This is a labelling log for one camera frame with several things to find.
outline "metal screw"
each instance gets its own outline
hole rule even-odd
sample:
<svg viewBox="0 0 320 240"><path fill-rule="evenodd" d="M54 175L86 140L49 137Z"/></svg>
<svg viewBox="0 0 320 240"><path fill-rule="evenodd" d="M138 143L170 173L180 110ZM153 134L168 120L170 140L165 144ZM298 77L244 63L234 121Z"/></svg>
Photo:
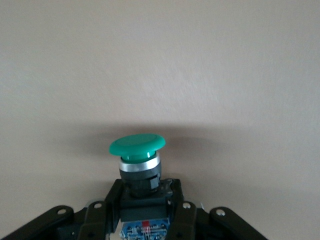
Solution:
<svg viewBox="0 0 320 240"><path fill-rule="evenodd" d="M102 207L102 204L100 202L96 203L94 206L93 206L95 209L99 209Z"/></svg>
<svg viewBox="0 0 320 240"><path fill-rule="evenodd" d="M191 205L190 205L190 203L188 203L188 202L184 202L184 203L182 204L182 207L183 207L184 209L190 209L190 208L191 208Z"/></svg>
<svg viewBox="0 0 320 240"><path fill-rule="evenodd" d="M58 215L62 215L62 214L65 214L66 212L67 212L67 209L62 208L62 209L60 209L59 211L57 211L56 213L57 213Z"/></svg>
<svg viewBox="0 0 320 240"><path fill-rule="evenodd" d="M223 211L222 209L217 209L217 210L215 211L215 213L216 213L217 215L219 215L219 216L225 216L225 215L226 215L225 211Z"/></svg>

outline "red component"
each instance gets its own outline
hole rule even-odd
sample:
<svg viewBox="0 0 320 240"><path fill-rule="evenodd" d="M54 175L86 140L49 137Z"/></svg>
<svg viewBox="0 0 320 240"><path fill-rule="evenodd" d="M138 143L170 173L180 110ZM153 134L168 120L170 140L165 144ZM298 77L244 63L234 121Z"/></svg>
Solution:
<svg viewBox="0 0 320 240"><path fill-rule="evenodd" d="M142 227L146 228L150 226L150 222L149 221L142 221Z"/></svg>

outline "wall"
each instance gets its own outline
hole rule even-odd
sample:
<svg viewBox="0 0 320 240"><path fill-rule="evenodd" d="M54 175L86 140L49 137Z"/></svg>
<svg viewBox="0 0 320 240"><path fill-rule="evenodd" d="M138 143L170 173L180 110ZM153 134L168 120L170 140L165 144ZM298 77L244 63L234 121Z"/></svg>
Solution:
<svg viewBox="0 0 320 240"><path fill-rule="evenodd" d="M0 237L119 178L109 144L167 140L163 176L271 240L320 236L318 1L1 1Z"/></svg>

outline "blue circuit board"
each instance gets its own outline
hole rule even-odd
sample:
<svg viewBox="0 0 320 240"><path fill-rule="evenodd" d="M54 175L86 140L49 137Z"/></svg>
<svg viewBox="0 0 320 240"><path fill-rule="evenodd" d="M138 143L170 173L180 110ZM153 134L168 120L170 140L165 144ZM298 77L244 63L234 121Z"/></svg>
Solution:
<svg viewBox="0 0 320 240"><path fill-rule="evenodd" d="M168 218L128 221L123 223L120 237L123 240L164 240L169 225Z"/></svg>

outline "green push button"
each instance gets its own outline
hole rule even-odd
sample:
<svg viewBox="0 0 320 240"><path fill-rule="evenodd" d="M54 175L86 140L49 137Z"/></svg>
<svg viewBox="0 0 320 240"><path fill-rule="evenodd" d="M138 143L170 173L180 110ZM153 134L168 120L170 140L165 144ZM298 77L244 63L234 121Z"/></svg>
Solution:
<svg viewBox="0 0 320 240"><path fill-rule="evenodd" d="M136 134L119 138L111 143L109 152L121 156L125 163L138 164L151 159L164 145L166 141L160 135Z"/></svg>

